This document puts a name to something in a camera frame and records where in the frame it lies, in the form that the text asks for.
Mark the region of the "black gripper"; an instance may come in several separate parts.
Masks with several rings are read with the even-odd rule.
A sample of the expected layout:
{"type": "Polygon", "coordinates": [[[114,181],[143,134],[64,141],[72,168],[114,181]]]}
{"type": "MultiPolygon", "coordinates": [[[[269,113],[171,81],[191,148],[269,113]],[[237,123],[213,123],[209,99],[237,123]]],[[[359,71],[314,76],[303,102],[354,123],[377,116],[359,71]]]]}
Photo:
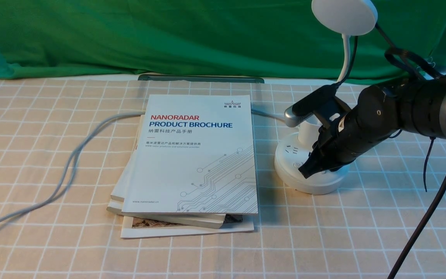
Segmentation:
{"type": "Polygon", "coordinates": [[[298,168],[311,176],[336,170],[389,138],[399,128],[395,105],[357,105],[328,129],[324,129],[312,146],[308,159],[298,168]]]}

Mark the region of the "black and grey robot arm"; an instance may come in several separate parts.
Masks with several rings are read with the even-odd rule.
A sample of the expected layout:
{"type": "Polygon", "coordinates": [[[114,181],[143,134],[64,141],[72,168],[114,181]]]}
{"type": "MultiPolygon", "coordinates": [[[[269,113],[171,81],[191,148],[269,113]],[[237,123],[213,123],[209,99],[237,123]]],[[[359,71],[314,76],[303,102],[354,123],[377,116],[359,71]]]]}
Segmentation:
{"type": "Polygon", "coordinates": [[[322,123],[312,153],[298,168],[305,178],[352,163],[399,130],[446,139],[446,75],[368,86],[353,108],[336,97],[336,89],[322,86],[292,106],[299,120],[314,114],[322,123]]]}

